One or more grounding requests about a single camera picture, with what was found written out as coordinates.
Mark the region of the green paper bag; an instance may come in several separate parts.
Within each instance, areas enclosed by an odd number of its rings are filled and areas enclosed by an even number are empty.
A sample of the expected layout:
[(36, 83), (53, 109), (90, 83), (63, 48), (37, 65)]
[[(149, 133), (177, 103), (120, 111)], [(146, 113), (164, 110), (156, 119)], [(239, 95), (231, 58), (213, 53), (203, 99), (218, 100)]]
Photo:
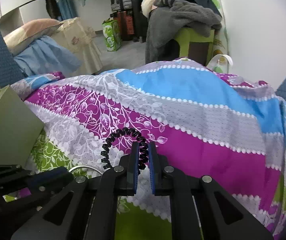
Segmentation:
[(121, 47), (121, 35), (119, 32), (118, 21), (112, 18), (102, 23), (103, 36), (107, 51), (117, 51)]

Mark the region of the green white cardboard box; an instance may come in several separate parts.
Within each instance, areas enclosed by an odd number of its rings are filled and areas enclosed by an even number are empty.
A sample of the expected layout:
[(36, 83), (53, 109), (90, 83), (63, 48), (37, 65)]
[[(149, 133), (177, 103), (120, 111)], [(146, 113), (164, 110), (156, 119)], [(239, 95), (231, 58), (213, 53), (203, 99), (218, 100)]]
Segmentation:
[(24, 167), (43, 128), (10, 86), (0, 88), (0, 165)]

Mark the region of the pink beige pillow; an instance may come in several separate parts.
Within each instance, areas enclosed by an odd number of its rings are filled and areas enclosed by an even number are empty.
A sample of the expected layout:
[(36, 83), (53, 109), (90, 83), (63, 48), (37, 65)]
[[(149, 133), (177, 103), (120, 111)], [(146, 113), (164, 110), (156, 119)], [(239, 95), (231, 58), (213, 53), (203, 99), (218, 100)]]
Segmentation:
[(25, 50), (34, 40), (42, 36), (51, 36), (63, 22), (55, 19), (42, 18), (32, 20), (15, 29), (3, 39), (13, 56)]

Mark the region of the green plastic stool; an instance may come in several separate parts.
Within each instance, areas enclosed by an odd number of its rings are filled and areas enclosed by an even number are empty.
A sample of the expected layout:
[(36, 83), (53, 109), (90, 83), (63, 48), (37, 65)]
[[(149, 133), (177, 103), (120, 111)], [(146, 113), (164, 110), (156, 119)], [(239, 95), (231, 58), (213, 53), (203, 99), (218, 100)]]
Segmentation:
[(205, 66), (212, 58), (215, 30), (210, 30), (210, 36), (204, 37), (192, 28), (180, 29), (174, 37), (179, 45), (179, 56), (188, 57)]

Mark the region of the grey fleece blanket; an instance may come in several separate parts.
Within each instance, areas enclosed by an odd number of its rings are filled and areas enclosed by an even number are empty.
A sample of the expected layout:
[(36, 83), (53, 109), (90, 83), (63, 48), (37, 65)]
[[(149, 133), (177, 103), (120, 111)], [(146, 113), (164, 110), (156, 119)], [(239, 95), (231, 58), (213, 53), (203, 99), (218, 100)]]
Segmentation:
[(155, 0), (148, 20), (145, 62), (159, 61), (166, 44), (183, 27), (209, 37), (211, 29), (221, 29), (222, 17), (212, 9), (187, 0)]

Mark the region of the colourful floral bed sheet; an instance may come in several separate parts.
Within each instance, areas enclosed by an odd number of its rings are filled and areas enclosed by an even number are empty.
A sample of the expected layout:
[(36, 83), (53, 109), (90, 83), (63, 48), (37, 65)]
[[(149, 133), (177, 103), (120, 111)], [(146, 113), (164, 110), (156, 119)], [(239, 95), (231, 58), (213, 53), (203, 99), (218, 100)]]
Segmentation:
[(102, 145), (134, 128), (170, 165), (208, 175), (274, 239), (286, 227), (286, 101), (264, 81), (215, 73), (190, 59), (66, 78), (27, 77), (12, 85), (44, 122), (31, 156), (38, 171), (76, 176), (103, 170)]

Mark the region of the red black suitcase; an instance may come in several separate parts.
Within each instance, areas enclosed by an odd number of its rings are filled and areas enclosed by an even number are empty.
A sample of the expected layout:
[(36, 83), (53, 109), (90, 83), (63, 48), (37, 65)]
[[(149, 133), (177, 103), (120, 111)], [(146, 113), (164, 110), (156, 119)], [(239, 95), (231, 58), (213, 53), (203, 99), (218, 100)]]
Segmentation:
[(137, 40), (132, 10), (113, 12), (110, 14), (110, 17), (113, 20), (117, 20), (121, 40)]

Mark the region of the light blue cloth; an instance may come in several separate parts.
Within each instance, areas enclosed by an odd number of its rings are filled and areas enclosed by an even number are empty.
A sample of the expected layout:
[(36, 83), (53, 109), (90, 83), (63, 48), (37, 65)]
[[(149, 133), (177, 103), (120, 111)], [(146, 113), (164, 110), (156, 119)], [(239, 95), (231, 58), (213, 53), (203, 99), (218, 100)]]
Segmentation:
[(27, 76), (61, 72), (69, 77), (82, 65), (73, 53), (49, 36), (34, 40), (14, 56), (14, 61)]

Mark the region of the beige floral cloth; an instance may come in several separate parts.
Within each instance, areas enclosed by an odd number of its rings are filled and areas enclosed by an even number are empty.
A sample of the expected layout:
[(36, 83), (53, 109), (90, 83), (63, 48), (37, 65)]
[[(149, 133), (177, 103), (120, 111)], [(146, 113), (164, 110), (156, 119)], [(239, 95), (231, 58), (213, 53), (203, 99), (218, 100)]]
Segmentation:
[(80, 66), (66, 77), (91, 75), (103, 68), (100, 51), (95, 45), (96, 33), (80, 17), (64, 20), (51, 35), (60, 46), (68, 49), (79, 61)]

